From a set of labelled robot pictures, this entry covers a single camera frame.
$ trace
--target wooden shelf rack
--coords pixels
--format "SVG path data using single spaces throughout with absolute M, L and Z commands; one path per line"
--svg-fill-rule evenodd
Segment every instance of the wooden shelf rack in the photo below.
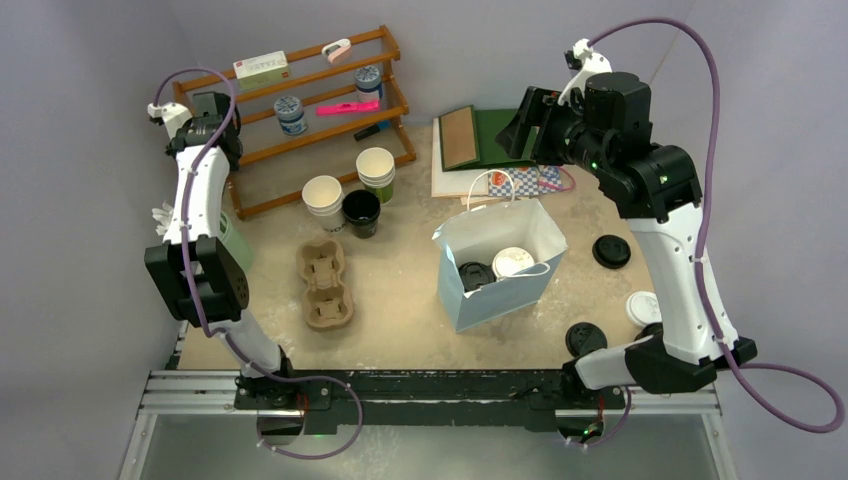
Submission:
M 349 38 L 352 44 L 358 44 L 379 39 L 383 45 L 383 52 L 379 55 L 374 55 L 372 57 L 368 57 L 362 60 L 343 63 L 338 66 L 327 68 L 320 72 L 304 75 L 301 77 L 295 77 L 282 83 L 242 93 L 241 95 L 236 96 L 236 105 L 268 95 L 273 95 L 275 93 L 279 93 L 290 88 L 316 82 L 318 80 L 329 78 L 334 75 L 351 72 L 353 70 L 356 70 L 357 68 L 364 67 L 366 65 L 376 65 L 378 63 L 381 63 L 383 65 L 383 91 L 384 98 L 386 99 L 386 109 L 373 114 L 358 117 L 355 120 L 351 120 L 350 122 L 344 123 L 342 125 L 310 133 L 309 135 L 301 135 L 292 138 L 287 142 L 280 143 L 272 147 L 264 148 L 262 150 L 257 150 L 253 152 L 247 152 L 241 157 L 241 160 L 239 161 L 240 167 L 246 167 L 254 163 L 262 162 L 277 155 L 294 150 L 296 148 L 311 145 L 322 140 L 326 140 L 328 138 L 333 138 L 338 135 L 342 135 L 355 130 L 361 130 L 365 127 L 368 127 L 378 122 L 382 122 L 384 120 L 388 120 L 391 123 L 392 127 L 397 133 L 397 136 L 400 138 L 400 141 L 403 144 L 405 150 L 405 153 L 403 155 L 395 157 L 395 165 L 403 165 L 405 163 L 415 160 L 415 149 L 413 148 L 412 142 L 409 140 L 409 136 L 406 134 L 406 131 L 403 128 L 403 123 L 401 123 L 400 120 L 401 115 L 406 115 L 409 113 L 409 105 L 406 103 L 406 98 L 403 96 L 403 92 L 401 92 L 400 87 L 398 87 L 397 80 L 395 79 L 392 70 L 392 61 L 400 60 L 400 48 L 398 48 L 398 44 L 395 41 L 395 38 L 392 36 L 392 33 L 385 25 L 381 25 L 380 28 L 376 30 L 360 33 Z M 287 52 L 286 58 L 289 64 L 292 64 L 294 62 L 297 62 L 298 60 L 303 60 L 305 58 L 320 55 L 321 48 L 324 45 L 326 44 L 316 45 L 314 47 L 306 48 L 304 50 L 298 50 L 296 52 Z M 235 71 L 233 71 L 232 69 L 226 70 L 222 73 L 228 79 L 234 79 L 236 77 Z M 178 103 L 189 106 L 191 105 L 191 102 L 189 102 L 188 100 L 188 92 L 200 88 L 209 87 L 220 82 L 221 79 L 215 75 L 208 75 L 194 80 L 189 80 L 187 82 L 173 82 L 172 87 L 174 89 L 174 99 Z M 303 102 L 303 106 L 306 107 L 355 91 L 356 85 L 348 85 L 318 95 L 313 95 L 311 97 L 302 98 L 301 101 Z M 251 115 L 245 115 L 242 118 L 242 125 L 246 126 L 251 123 L 255 123 L 268 118 L 276 118 L 276 114 L 274 113 L 273 108 Z M 227 190 L 230 192 L 230 198 L 232 198 L 233 207 L 235 208 L 236 215 L 242 220 L 252 215 L 256 215 L 272 208 L 279 207 L 281 205 L 285 205 L 287 203 L 300 199 L 300 191 L 297 191 L 262 202 L 257 205 L 245 206 L 242 204 L 241 196 L 239 195 L 239 189 L 236 183 L 237 176 L 238 172 L 235 172 L 230 174 L 230 176 L 227 178 Z M 352 182 L 354 180 L 357 180 L 358 178 L 359 177 L 356 171 L 338 177 L 341 183 Z

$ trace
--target black paper cup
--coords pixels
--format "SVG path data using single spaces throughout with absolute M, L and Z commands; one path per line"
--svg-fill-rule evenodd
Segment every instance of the black paper cup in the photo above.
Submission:
M 380 216 L 380 199 L 367 190 L 350 192 L 342 201 L 342 214 L 353 227 L 353 234 L 369 238 L 377 233 L 377 218 Z

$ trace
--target glass panel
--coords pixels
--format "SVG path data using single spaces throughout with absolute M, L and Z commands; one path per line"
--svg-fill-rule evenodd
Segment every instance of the glass panel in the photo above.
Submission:
M 321 461 L 256 448 L 255 422 L 159 416 L 142 478 L 718 478 L 699 415 L 631 416 L 617 438 L 586 453 L 564 447 L 558 434 L 518 427 L 366 426 L 347 452 Z M 300 437 L 286 448 L 324 453 L 352 431 L 342 426 L 338 435 Z

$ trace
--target green folder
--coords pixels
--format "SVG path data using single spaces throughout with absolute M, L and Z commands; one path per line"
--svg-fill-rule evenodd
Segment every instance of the green folder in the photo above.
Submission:
M 532 167 L 536 162 L 530 160 L 530 151 L 536 142 L 536 129 L 530 129 L 527 145 L 524 147 L 522 160 L 506 156 L 503 147 L 495 143 L 495 136 L 504 129 L 516 111 L 513 109 L 477 110 L 474 112 L 477 120 L 477 145 L 480 148 L 479 161 L 471 166 L 463 165 L 460 169 L 470 168 L 501 168 L 501 167 Z
M 524 148 L 523 160 L 509 158 L 503 148 L 495 142 L 495 136 L 509 125 L 516 111 L 513 109 L 476 110 L 473 106 L 463 107 L 439 117 L 442 170 L 472 170 L 480 168 L 528 167 L 536 163 L 530 160 L 530 151 L 536 141 L 536 130 L 531 129 Z M 445 132 L 451 135 L 445 138 Z M 445 152 L 451 145 L 450 155 Z

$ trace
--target blue container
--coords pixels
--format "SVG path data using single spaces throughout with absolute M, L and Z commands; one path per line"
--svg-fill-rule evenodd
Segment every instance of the blue container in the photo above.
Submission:
M 380 76 L 380 69 L 376 66 L 357 68 L 353 72 L 353 79 L 356 82 L 356 94 L 360 102 L 383 98 L 383 78 Z
M 303 116 L 303 103 L 293 96 L 280 97 L 274 102 L 274 112 L 286 135 L 300 135 L 306 131 L 306 118 Z

